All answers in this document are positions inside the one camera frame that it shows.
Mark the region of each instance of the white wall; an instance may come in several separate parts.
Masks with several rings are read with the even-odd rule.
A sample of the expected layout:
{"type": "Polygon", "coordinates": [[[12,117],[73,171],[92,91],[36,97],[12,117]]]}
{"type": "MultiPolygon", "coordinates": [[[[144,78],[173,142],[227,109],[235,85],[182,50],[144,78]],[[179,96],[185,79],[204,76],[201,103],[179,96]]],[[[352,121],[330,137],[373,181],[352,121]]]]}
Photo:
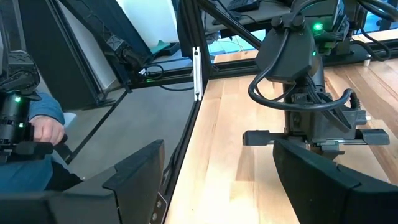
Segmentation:
{"type": "Polygon", "coordinates": [[[80,44],[81,49],[90,63],[91,69],[98,78],[99,84],[103,89],[107,89],[110,84],[116,81],[116,76],[106,60],[104,53],[98,46],[93,34],[91,34],[91,32],[88,31],[88,29],[81,24],[81,22],[76,19],[76,17],[62,3],[59,2],[59,4],[80,44]]]}
{"type": "Polygon", "coordinates": [[[178,42],[177,21],[171,0],[117,0],[148,47],[159,40],[178,42]]]}

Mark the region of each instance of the gray floor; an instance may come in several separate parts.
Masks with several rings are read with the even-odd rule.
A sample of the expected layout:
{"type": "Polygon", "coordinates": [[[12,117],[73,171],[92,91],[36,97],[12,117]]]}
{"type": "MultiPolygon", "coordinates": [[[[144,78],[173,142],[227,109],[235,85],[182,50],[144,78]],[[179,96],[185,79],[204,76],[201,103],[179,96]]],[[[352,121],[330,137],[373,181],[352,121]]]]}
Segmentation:
{"type": "MultiPolygon", "coordinates": [[[[192,83],[170,85],[186,88],[192,83]]],[[[90,178],[156,139],[165,141],[166,163],[177,146],[193,103],[193,92],[171,92],[159,87],[134,90],[88,141],[70,168],[90,178]]],[[[68,129],[68,145],[74,150],[109,108],[77,112],[68,129]]]]}

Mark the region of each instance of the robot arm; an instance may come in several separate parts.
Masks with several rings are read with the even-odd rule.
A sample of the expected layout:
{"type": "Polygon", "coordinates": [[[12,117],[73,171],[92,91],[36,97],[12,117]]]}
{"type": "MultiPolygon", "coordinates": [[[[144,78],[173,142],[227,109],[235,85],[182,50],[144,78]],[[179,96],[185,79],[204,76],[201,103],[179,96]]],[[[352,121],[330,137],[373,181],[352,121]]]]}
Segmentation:
{"type": "Polygon", "coordinates": [[[0,163],[42,159],[52,153],[53,147],[47,142],[33,142],[29,106],[31,101],[41,100],[35,92],[40,76],[26,51],[18,1],[0,1],[0,14],[0,163]]]}
{"type": "Polygon", "coordinates": [[[273,18],[273,29],[256,58],[262,72],[252,81],[248,92],[257,103],[285,111],[285,133],[247,131],[244,144],[266,145],[278,138],[294,139],[330,159],[344,154],[339,151],[339,144],[389,144],[387,133],[381,129],[355,128],[366,124],[366,112],[352,89],[345,90],[334,101],[325,91],[322,57],[330,54],[337,42],[345,40],[349,22],[343,6],[335,7],[333,19],[327,23],[328,30],[322,25],[326,19],[307,21],[302,11],[312,4],[323,3],[323,0],[297,1],[290,14],[273,18]],[[259,94],[257,84],[263,78],[284,84],[284,94],[278,99],[284,98],[284,102],[268,100],[259,94]],[[350,107],[345,106],[348,100],[350,107]]]}

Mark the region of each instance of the aluminum frame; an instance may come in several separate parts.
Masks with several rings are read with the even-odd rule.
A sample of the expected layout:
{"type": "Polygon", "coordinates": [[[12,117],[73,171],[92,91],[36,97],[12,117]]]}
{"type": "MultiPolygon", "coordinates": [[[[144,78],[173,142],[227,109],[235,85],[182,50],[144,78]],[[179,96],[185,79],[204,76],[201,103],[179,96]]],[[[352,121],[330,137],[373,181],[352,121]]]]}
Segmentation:
{"type": "MultiPolygon", "coordinates": [[[[233,62],[223,62],[211,64],[210,54],[207,48],[207,44],[205,41],[205,32],[203,28],[203,24],[200,16],[200,9],[205,10],[207,13],[211,14],[215,19],[224,24],[228,29],[235,32],[237,35],[241,36],[247,42],[253,45],[256,49],[259,49],[261,46],[261,41],[258,40],[253,35],[241,35],[241,29],[244,29],[242,25],[231,20],[230,18],[224,16],[224,14],[217,9],[212,3],[207,0],[180,0],[181,5],[185,11],[185,18],[187,18],[187,22],[190,27],[194,27],[195,29],[190,29],[189,36],[191,43],[194,46],[201,48],[201,59],[202,59],[202,72],[203,76],[203,94],[206,90],[206,86],[208,80],[217,79],[217,78],[228,78],[228,77],[239,77],[244,75],[253,75],[259,72],[259,69],[253,59],[246,60],[237,60],[233,62]]],[[[391,49],[391,58],[398,58],[398,39],[391,39],[382,41],[391,49]]],[[[375,51],[376,54],[382,56],[384,54],[383,50],[374,43],[368,44],[370,48],[375,51]]],[[[362,47],[353,46],[352,48],[353,54],[345,57],[345,58],[329,58],[325,61],[325,66],[336,66],[336,65],[344,65],[350,63],[358,63],[363,62],[367,58],[367,52],[364,51],[362,47]]],[[[190,68],[179,68],[176,70],[169,70],[164,73],[164,77],[167,81],[158,81],[158,82],[150,82],[146,83],[150,86],[156,85],[164,85],[164,83],[182,83],[182,82],[192,82],[193,78],[191,76],[192,67],[190,68]]],[[[133,88],[144,88],[144,86],[133,85],[133,88]]],[[[166,201],[170,204],[172,200],[172,195],[174,193],[175,185],[178,181],[178,176],[181,171],[182,163],[187,152],[187,148],[190,142],[190,138],[192,135],[193,127],[195,125],[195,121],[198,116],[198,112],[200,110],[201,101],[194,101],[192,105],[192,109],[190,115],[188,117],[188,121],[186,123],[184,132],[182,134],[180,143],[178,144],[175,155],[170,159],[173,162],[172,169],[168,174],[165,184],[161,188],[161,193],[166,198],[166,201]]]]}

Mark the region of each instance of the wooden surface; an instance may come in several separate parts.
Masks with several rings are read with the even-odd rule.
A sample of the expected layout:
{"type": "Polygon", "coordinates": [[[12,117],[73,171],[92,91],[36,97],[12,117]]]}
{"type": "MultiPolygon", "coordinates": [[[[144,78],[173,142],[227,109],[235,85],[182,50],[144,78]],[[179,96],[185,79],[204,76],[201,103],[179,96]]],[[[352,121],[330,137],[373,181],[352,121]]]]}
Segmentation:
{"type": "MultiPolygon", "coordinates": [[[[240,52],[217,61],[255,56],[240,52]]],[[[352,169],[398,184],[398,60],[325,70],[333,97],[345,88],[358,94],[371,120],[383,128],[389,146],[341,146],[339,162],[352,169]]],[[[166,218],[168,224],[298,223],[272,158],[272,146],[242,146],[248,129],[284,128],[284,112],[253,102],[247,88],[253,76],[209,82],[166,218]]],[[[266,80],[259,85],[268,98],[282,92],[266,80]]]]}
{"type": "MultiPolygon", "coordinates": [[[[376,40],[389,40],[398,38],[398,29],[391,29],[385,30],[382,32],[373,32],[369,34],[371,37],[375,38],[376,40]]],[[[355,40],[362,40],[365,43],[371,42],[368,38],[364,37],[364,35],[359,34],[353,37],[355,40]]]]}

